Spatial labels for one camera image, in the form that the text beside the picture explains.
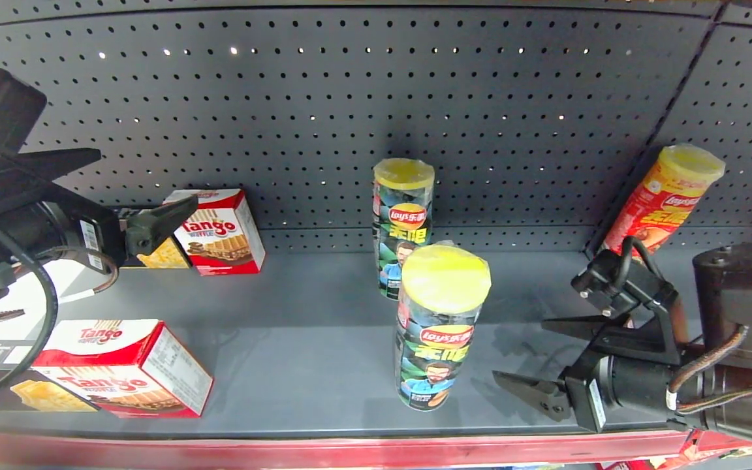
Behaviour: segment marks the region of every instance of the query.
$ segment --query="green chip can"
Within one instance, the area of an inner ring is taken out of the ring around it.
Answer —
[[[443,405],[469,353],[491,285],[486,261],[454,245],[435,243],[408,258],[394,345],[404,404],[419,411]]]
[[[373,167],[373,246],[379,291],[400,297],[402,267],[431,240],[433,167],[420,160],[388,158]]]

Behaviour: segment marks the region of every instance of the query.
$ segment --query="snack box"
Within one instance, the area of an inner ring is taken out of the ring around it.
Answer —
[[[163,321],[61,321],[33,369],[120,417],[198,417],[213,377]]]
[[[199,209],[179,229],[176,239],[199,274],[256,274],[266,250],[248,209],[245,191],[177,190],[164,204],[199,196]]]
[[[30,351],[33,341],[0,340],[0,378]],[[28,369],[0,389],[0,411],[98,411],[39,372]]]
[[[119,219],[120,222],[120,228],[126,230],[126,219],[140,212],[141,209],[117,209],[116,213],[117,219]],[[181,245],[179,244],[179,241],[176,240],[175,235],[170,235],[164,243],[159,245],[159,247],[149,255],[138,254],[135,255],[135,258],[147,268],[155,268],[156,270],[187,270],[191,267],[191,262],[185,256],[184,251],[182,251]]]

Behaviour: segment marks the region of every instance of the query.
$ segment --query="robotic arm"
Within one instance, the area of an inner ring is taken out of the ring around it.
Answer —
[[[631,262],[638,249],[646,267]],[[623,255],[603,250],[572,286],[603,316],[552,319],[547,330],[589,342],[556,381],[495,371],[499,386],[554,420],[601,432],[606,411],[630,407],[676,429],[752,441],[752,243],[699,254],[695,266],[704,346],[687,342],[678,293],[648,251],[627,238]],[[644,307],[653,317],[627,328]]]
[[[192,197],[144,211],[129,219],[122,231],[113,211],[52,182],[100,160],[100,151],[18,153],[45,104],[45,95],[0,69],[0,298],[26,273],[36,275],[46,298],[38,341],[0,380],[0,388],[27,369],[44,348],[60,303],[107,289],[129,256],[152,253],[198,206],[198,200]],[[60,258],[77,260],[92,270],[110,274],[110,278],[83,295],[57,298],[42,265]],[[20,312],[0,312],[0,321]]]

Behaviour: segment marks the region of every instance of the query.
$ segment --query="shelf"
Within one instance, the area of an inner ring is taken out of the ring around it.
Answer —
[[[691,254],[657,256],[697,318]],[[104,294],[61,307],[62,319],[167,321],[215,375],[199,420],[120,420],[108,413],[0,413],[0,431],[94,438],[316,438],[540,435],[580,432],[499,389],[492,370],[555,378],[583,341],[543,332],[541,319],[591,315],[570,288],[581,253],[488,253],[493,288],[447,404],[418,413],[397,397],[391,334],[396,304],[376,289],[373,255],[270,257],[257,276],[199,277],[191,270],[123,270]],[[72,285],[93,284],[92,273]],[[698,330],[694,324],[690,328]],[[629,410],[608,429],[664,429]]]

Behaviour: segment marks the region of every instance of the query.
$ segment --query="yellow lid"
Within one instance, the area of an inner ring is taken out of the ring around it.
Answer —
[[[411,191],[433,185],[433,166],[410,158],[385,158],[373,167],[373,176],[380,185]]]
[[[725,175],[726,164],[705,149],[690,144],[663,147],[657,157],[663,165],[684,178],[712,184]]]
[[[408,297],[437,313],[468,312],[483,304],[491,286],[486,261],[453,245],[420,247],[402,267]]]

